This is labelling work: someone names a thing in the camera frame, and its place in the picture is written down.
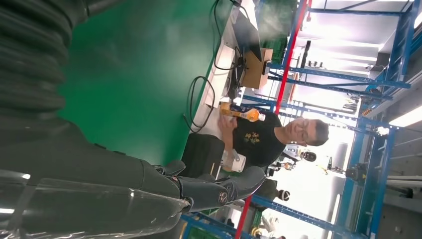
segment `eyeglasses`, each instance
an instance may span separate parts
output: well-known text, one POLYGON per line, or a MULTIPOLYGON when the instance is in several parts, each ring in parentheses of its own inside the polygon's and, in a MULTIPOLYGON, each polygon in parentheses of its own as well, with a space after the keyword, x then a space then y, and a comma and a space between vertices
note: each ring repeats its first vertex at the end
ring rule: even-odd
POLYGON ((298 126, 302 129, 301 132, 301 137, 302 140, 306 142, 306 140, 308 139, 308 132, 307 132, 307 128, 308 128, 309 122, 308 120, 304 119, 298 126))

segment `man's arm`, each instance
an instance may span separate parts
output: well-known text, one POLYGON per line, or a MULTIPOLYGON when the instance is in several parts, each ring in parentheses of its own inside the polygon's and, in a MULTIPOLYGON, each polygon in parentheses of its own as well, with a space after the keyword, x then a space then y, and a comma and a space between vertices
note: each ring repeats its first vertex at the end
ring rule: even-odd
POLYGON ((222 168, 226 172, 232 172, 233 170, 229 168, 228 165, 232 165, 234 162, 233 130, 237 128, 237 120, 236 118, 228 119, 225 116, 220 116, 218 127, 221 130, 222 141, 224 142, 224 150, 227 153, 226 165, 222 168))

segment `man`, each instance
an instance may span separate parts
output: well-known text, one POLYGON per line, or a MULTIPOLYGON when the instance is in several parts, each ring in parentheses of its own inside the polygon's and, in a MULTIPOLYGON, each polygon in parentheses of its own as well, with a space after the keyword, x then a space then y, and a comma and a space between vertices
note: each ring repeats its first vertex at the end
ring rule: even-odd
POLYGON ((328 140, 328 124, 319 119, 298 118, 283 127, 278 116, 270 112, 264 121, 220 116, 218 127, 225 150, 246 156, 245 168, 266 167, 281 155, 287 144, 320 146, 328 140))

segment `blue metal shelving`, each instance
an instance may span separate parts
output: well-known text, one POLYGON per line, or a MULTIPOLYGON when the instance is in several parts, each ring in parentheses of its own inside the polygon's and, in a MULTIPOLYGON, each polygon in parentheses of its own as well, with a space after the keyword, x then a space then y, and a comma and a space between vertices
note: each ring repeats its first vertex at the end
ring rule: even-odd
MULTIPOLYGON (((289 70, 300 74, 310 74, 325 76, 331 78, 339 78, 344 80, 354 81, 355 83, 342 83, 342 84, 316 84, 305 81, 297 81, 294 79, 288 79, 288 83, 298 84, 308 87, 326 89, 331 91, 344 92, 354 94, 366 98, 378 99, 367 106, 368 108, 377 107, 382 101, 391 100, 393 92, 398 88, 410 88, 410 84, 404 82, 404 76, 406 74, 407 65, 409 62, 410 54, 415 52, 422 45, 422 34, 416 36, 412 42, 414 35, 414 21, 418 13, 420 0, 415 0, 413 3, 408 2, 410 7, 405 11, 405 6, 399 12, 385 12, 385 11, 360 11, 350 10, 353 7, 364 5, 375 0, 367 0, 359 2, 357 4, 345 7, 343 9, 308 9, 309 12, 321 13, 321 14, 356 14, 356 15, 382 15, 390 17, 398 17, 399 22, 395 33, 395 40, 393 49, 389 61, 389 65, 386 69, 375 79, 366 77, 357 77, 347 74, 334 73, 324 70, 316 70, 309 68, 292 68, 289 70), (350 86, 374 86, 381 87, 381 94, 373 93, 370 91, 356 91, 347 89, 344 87, 350 86)), ((305 0, 301 0, 300 7, 303 7, 305 0)), ((295 15, 292 29, 295 29, 297 24, 300 24, 302 19, 299 19, 298 14, 295 15)), ((289 41, 287 49, 292 49, 292 41, 289 41)), ((271 80, 280 80, 281 75, 277 71, 283 70, 286 65, 286 57, 283 58, 281 65, 268 64, 271 69, 270 77, 271 80)), ((257 97, 244 96, 244 100, 251 101, 250 104, 242 104, 244 106, 259 108, 265 111, 274 111, 276 102, 266 100, 257 97)), ((256 204, 268 207, 278 212, 287 214, 297 219, 306 221, 315 226, 323 228, 325 230, 332 231, 335 239, 348 238, 348 239, 375 239, 377 238, 379 224, 381 220, 381 211, 383 206, 383 199, 386 191, 387 177, 390 168, 390 159, 394 144, 394 136, 397 130, 400 128, 389 125, 386 122, 380 122, 372 120, 366 117, 349 117, 336 112, 326 113, 315 108, 300 107, 298 105, 292 105, 282 103, 284 109, 292 109, 292 114, 288 112, 277 112, 279 115, 296 118, 298 112, 313 112, 322 114, 331 119, 346 118, 356 122, 357 126, 347 125, 345 126, 349 130, 356 132, 353 150, 351 153, 351 159, 349 166, 354 166, 360 162, 361 151, 363 148, 364 136, 369 135, 372 140, 372 151, 369 159, 367 160, 368 172, 364 185, 357 185, 350 179, 346 180, 344 192, 342 194, 341 203, 339 205, 339 214, 336 224, 331 224, 324 220, 306 215, 294 209, 285 207, 283 205, 276 204, 274 202, 268 202, 265 199, 254 196, 252 201, 256 204), (386 136, 381 136, 375 132, 377 127, 389 128, 390 132, 386 136), (352 198, 352 190, 354 187, 359 187, 363 192, 356 200, 359 202, 359 208, 354 209, 358 212, 356 227, 349 228, 346 225, 347 215, 350 214, 349 206, 352 198)), ((234 232, 233 228, 228 227, 218 221, 208 218, 202 214, 190 214, 183 215, 183 219, 187 221, 188 227, 199 227, 209 232, 218 235, 221 238, 232 238, 234 232)), ((242 238, 254 238, 249 235, 242 235, 242 238)))
MULTIPOLYGON (((363 105, 363 109, 374 109, 378 105, 380 105, 385 100, 392 99, 392 93, 394 93, 399 88, 410 88, 410 84, 404 82, 404 77, 406 75, 406 69, 409 62, 410 54, 422 45, 422 37, 418 37, 415 39, 416 44, 412 44, 412 38, 414 35, 414 21, 418 14, 418 8, 420 4, 420 0, 415 0, 413 3, 406 3, 405 6, 402 8, 401 11, 392 12, 392 11, 361 11, 361 10, 349 10, 350 8, 367 4, 369 2, 373 2, 375 0, 367 0, 363 2, 359 2, 357 4, 351 5, 349 7, 345 7, 343 9, 315 9, 309 8, 309 12, 313 13, 324 13, 324 14, 357 14, 357 15, 383 15, 383 16, 391 16, 391 17, 398 17, 399 21, 397 24, 397 29, 395 33, 392 53, 390 57, 390 61, 386 69, 384 69, 381 74, 376 77, 375 79, 365 78, 365 77, 357 77, 351 76, 347 74, 340 74, 340 73, 333 73, 324 70, 316 70, 316 69, 309 69, 309 68, 290 68, 290 71, 301 73, 301 74, 309 74, 309 75, 318 75, 318 76, 326 76, 332 78, 339 78, 345 80, 351 80, 361 83, 346 83, 346 84, 316 84, 310 83, 306 81, 296 81, 293 79, 288 79, 288 83, 298 84, 302 86, 314 87, 314 88, 321 88, 327 89, 332 91, 344 92, 349 93, 357 96, 368 97, 373 99, 378 99, 371 101, 369 105, 363 105), (361 86, 361 85, 374 85, 374 86, 381 86, 382 94, 374 94, 368 91, 355 91, 351 89, 345 89, 343 87, 347 86, 361 86)), ((285 64, 276 65, 276 64, 268 64, 271 69, 274 70, 282 70, 284 69, 285 64)), ((280 75, 273 74, 270 76, 272 80, 280 80, 280 75)))

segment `black case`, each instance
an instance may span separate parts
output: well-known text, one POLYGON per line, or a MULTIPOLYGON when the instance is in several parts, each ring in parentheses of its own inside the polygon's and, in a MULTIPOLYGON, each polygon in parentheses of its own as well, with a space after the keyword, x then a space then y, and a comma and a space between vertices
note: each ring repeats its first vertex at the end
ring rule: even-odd
POLYGON ((198 178, 203 174, 217 175, 224 152, 224 142, 214 135, 191 133, 182 161, 186 169, 181 176, 198 178))

